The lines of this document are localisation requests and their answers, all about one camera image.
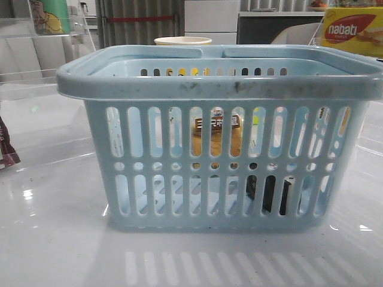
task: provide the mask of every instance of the snack package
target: snack package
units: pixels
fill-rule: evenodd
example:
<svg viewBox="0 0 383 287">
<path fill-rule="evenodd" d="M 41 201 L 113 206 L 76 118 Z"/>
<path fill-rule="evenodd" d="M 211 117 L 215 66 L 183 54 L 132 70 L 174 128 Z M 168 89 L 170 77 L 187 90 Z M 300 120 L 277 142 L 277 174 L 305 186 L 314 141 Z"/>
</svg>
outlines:
<svg viewBox="0 0 383 287">
<path fill-rule="evenodd" d="M 383 8 L 328 8 L 324 15 L 321 45 L 383 57 Z"/>
<path fill-rule="evenodd" d="M 0 117 L 0 170 L 19 162 L 19 156 L 11 146 L 8 129 Z"/>
</svg>

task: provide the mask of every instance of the dark item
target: dark item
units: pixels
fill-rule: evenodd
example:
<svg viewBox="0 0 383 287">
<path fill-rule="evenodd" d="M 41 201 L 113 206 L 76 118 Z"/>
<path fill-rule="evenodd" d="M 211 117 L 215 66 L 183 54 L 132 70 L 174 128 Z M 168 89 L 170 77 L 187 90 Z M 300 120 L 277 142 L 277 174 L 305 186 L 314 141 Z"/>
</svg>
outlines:
<svg viewBox="0 0 383 287">
<path fill-rule="evenodd" d="M 287 194 L 288 194 L 288 189 L 290 188 L 290 185 L 291 185 L 291 182 L 286 180 L 284 181 L 281 205 L 279 207 L 280 215 L 286 215 Z M 247 178 L 246 193 L 247 193 L 247 196 L 251 198 L 252 200 L 254 200 L 256 196 L 256 187 L 257 187 L 257 177 L 254 175 L 249 176 Z M 271 207 L 272 207 L 273 197 L 274 197 L 274 188 L 275 188 L 275 177 L 268 176 L 265 182 L 265 193 L 263 194 L 263 204 L 262 204 L 262 207 L 268 212 L 271 212 Z"/>
<path fill-rule="evenodd" d="M 11 146 L 11 139 L 8 129 L 5 126 L 2 118 L 0 117 L 0 169 L 2 165 L 5 167 L 12 166 L 20 162 L 15 149 Z"/>
</svg>

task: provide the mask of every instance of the shopping basket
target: shopping basket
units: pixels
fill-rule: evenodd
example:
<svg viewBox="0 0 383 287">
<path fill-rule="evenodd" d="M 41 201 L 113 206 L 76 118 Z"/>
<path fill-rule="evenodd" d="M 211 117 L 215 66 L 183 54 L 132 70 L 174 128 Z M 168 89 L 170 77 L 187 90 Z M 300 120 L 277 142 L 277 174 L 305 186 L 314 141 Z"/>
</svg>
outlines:
<svg viewBox="0 0 383 287">
<path fill-rule="evenodd" d="M 279 230 L 327 214 L 382 71 L 324 47 L 127 45 L 57 80 L 85 101 L 116 222 Z"/>
</svg>

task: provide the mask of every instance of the product label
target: product label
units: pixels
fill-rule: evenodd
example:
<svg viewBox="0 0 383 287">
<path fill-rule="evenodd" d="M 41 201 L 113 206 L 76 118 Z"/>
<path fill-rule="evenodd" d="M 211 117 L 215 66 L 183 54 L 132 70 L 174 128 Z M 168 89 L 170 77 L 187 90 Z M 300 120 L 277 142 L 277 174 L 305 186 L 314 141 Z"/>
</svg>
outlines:
<svg viewBox="0 0 383 287">
<path fill-rule="evenodd" d="M 328 8 L 324 15 L 321 45 L 383 57 L 383 7 Z"/>
<path fill-rule="evenodd" d="M 339 41 L 348 41 L 358 33 L 365 30 L 376 15 L 352 15 L 334 21 L 328 28 L 324 36 L 330 43 L 339 43 Z"/>
<path fill-rule="evenodd" d="M 196 131 L 200 132 L 202 129 L 202 119 L 196 118 Z M 212 117 L 211 118 L 211 130 L 221 130 L 223 125 L 223 117 Z M 232 117 L 232 128 L 240 127 L 239 116 L 234 115 Z"/>
</svg>

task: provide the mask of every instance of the glossy table surface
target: glossy table surface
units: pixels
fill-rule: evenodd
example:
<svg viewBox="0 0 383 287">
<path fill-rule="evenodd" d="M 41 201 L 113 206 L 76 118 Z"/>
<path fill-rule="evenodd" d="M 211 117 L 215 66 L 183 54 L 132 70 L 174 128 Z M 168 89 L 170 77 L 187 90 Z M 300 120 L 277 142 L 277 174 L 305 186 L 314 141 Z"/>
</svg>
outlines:
<svg viewBox="0 0 383 287">
<path fill-rule="evenodd" d="M 383 103 L 326 222 L 299 233 L 120 230 L 82 102 L 2 103 L 22 162 L 0 171 L 1 286 L 383 286 Z"/>
</svg>

